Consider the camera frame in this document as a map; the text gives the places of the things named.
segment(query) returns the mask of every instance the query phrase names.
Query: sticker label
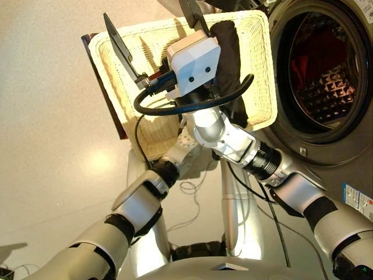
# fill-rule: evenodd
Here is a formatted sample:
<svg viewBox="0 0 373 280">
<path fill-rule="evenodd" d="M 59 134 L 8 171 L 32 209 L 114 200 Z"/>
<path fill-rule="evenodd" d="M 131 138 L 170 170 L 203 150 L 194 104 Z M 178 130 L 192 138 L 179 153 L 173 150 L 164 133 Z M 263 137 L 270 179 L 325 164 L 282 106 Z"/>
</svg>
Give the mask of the sticker label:
<svg viewBox="0 0 373 280">
<path fill-rule="evenodd" d="M 359 192 L 350 185 L 342 185 L 342 201 L 355 208 L 373 222 L 373 199 Z"/>
<path fill-rule="evenodd" d="M 355 0 L 368 23 L 373 23 L 373 0 Z"/>
</svg>

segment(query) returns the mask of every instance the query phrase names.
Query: wicker basket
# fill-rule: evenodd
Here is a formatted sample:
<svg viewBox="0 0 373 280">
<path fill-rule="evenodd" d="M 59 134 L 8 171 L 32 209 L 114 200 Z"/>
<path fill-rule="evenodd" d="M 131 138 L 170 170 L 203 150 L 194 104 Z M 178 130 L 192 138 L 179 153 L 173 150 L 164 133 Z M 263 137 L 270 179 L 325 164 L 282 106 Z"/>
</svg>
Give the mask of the wicker basket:
<svg viewBox="0 0 373 280">
<path fill-rule="evenodd" d="M 241 11 L 205 15 L 211 27 L 222 20 L 232 20 L 240 39 L 241 80 L 250 73 L 255 75 L 251 87 L 242 96 L 248 115 L 247 131 L 267 127 L 277 115 L 275 81 L 269 41 L 268 21 L 260 11 Z M 142 23 L 118 29 L 133 56 L 138 73 L 151 75 L 158 71 L 167 47 L 194 32 L 183 17 L 158 22 Z M 119 120 L 136 154 L 141 154 L 135 142 L 135 125 L 141 116 L 133 101 L 140 93 L 112 49 L 107 32 L 95 36 L 89 44 L 93 61 L 104 83 Z M 164 94 L 147 98 L 143 105 L 158 106 L 166 103 Z M 157 159 L 167 152 L 177 138 L 178 117 L 145 116 L 139 125 L 139 141 L 149 159 Z"/>
</svg>

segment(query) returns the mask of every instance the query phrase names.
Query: beige floor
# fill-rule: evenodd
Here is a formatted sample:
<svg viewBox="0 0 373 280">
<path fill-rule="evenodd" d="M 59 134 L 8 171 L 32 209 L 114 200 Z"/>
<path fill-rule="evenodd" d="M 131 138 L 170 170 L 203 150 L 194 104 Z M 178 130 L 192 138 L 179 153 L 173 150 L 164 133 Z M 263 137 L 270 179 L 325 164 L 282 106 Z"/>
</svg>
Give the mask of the beige floor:
<svg viewBox="0 0 373 280">
<path fill-rule="evenodd" d="M 131 144 L 119 140 L 80 40 L 105 29 L 103 12 L 118 27 L 172 17 L 155 0 L 0 0 L 2 266 L 44 265 L 109 213 L 125 187 Z M 172 242 L 221 238 L 219 184 L 217 168 L 199 193 L 200 217 L 170 233 Z M 192 197 L 177 187 L 163 205 L 167 226 L 196 211 Z M 312 236 L 303 220 L 278 211 L 283 221 Z M 263 218 L 263 227 L 265 259 L 284 264 L 274 224 Z M 314 252 L 299 237 L 285 236 L 293 266 L 320 277 Z M 119 279 L 133 278 L 128 268 L 127 261 Z M 15 280 L 24 276 L 18 269 Z"/>
</svg>

